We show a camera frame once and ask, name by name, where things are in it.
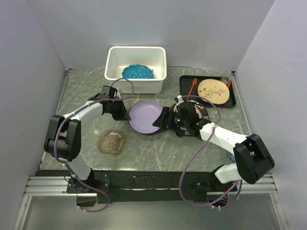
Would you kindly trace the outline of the blue polka dot plate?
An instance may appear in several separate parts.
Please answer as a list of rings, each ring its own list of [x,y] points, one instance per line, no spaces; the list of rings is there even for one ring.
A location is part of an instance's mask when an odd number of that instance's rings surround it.
[[[154,72],[148,66],[140,65],[140,64],[133,64],[123,69],[122,78],[125,78],[125,79],[153,79]]]

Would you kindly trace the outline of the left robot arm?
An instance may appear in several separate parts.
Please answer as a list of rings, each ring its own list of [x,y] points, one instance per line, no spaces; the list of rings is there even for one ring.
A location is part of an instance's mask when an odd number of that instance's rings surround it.
[[[64,164],[86,193],[94,189],[95,179],[93,169],[80,154],[82,128],[104,114],[112,115],[116,121],[130,120],[120,91],[113,86],[104,85],[100,93],[68,114],[52,116],[44,142],[44,151]]]

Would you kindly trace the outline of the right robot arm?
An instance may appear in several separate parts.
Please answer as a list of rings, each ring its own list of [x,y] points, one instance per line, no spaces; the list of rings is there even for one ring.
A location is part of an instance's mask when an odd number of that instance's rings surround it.
[[[212,171],[211,188],[221,191],[228,182],[244,180],[255,184],[275,167],[275,162],[257,134],[241,135],[206,119],[191,101],[164,107],[153,126],[170,129],[179,136],[195,137],[213,143],[235,157],[235,162]]]

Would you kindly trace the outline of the white plastic bin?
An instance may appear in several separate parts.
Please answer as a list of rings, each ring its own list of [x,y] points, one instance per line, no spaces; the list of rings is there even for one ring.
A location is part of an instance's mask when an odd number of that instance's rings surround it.
[[[125,79],[122,71],[133,64],[148,66],[153,70],[153,79]],[[109,49],[104,77],[123,93],[159,94],[167,76],[166,51],[158,46],[114,46]]]

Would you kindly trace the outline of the pink glass dish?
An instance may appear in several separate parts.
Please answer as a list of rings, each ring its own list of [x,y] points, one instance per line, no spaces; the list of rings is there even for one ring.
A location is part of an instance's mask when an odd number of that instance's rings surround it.
[[[109,129],[100,135],[97,142],[98,150],[103,154],[119,154],[125,145],[126,137],[120,130]]]

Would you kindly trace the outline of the black plate with colored squares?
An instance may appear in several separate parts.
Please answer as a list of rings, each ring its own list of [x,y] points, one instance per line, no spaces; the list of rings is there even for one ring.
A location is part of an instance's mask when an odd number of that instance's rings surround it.
[[[193,101],[193,100],[187,100],[187,101],[185,101],[185,102],[192,102],[192,103],[194,104],[195,108],[196,108],[196,112],[197,112],[197,114],[199,115],[199,117],[200,117],[200,118],[203,117],[203,118],[209,120],[208,112],[207,112],[206,108],[205,108],[203,105],[201,105],[200,103],[195,102],[195,101]]]

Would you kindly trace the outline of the orange plastic fork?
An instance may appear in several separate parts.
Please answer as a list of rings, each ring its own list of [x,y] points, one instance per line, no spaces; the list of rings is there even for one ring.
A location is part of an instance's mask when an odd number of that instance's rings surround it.
[[[192,93],[192,91],[193,91],[193,89],[194,89],[195,85],[197,84],[197,81],[198,81],[198,79],[197,79],[197,78],[194,78],[194,79],[193,79],[193,81],[192,81],[192,85],[191,85],[191,88],[190,88],[189,93],[188,93],[188,96],[190,96],[190,95],[191,95],[191,93]]]

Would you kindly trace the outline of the beige bird plate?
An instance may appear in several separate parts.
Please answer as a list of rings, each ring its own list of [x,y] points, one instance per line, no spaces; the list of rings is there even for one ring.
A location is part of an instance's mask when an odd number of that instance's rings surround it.
[[[225,104],[230,97],[229,88],[219,80],[202,80],[197,89],[198,96],[207,99],[213,104]]]

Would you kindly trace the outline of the clear glass cup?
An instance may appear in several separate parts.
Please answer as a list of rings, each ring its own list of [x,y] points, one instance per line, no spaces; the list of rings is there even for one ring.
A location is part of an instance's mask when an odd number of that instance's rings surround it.
[[[230,82],[230,78],[222,76],[221,77],[221,82],[224,83],[225,85],[227,85]]]

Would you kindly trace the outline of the blue patterned small plate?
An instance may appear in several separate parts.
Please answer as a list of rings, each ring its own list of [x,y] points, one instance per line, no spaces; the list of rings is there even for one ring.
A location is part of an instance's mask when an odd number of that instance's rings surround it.
[[[227,156],[228,158],[232,161],[232,162],[236,162],[236,159],[235,159],[235,155],[229,151],[226,152],[227,153]]]

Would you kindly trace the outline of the aluminium frame rail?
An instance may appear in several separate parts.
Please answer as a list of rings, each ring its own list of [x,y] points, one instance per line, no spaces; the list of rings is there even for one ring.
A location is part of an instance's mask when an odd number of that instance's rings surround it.
[[[96,193],[67,192],[68,182],[64,176],[31,176],[24,190],[24,196],[96,196]]]

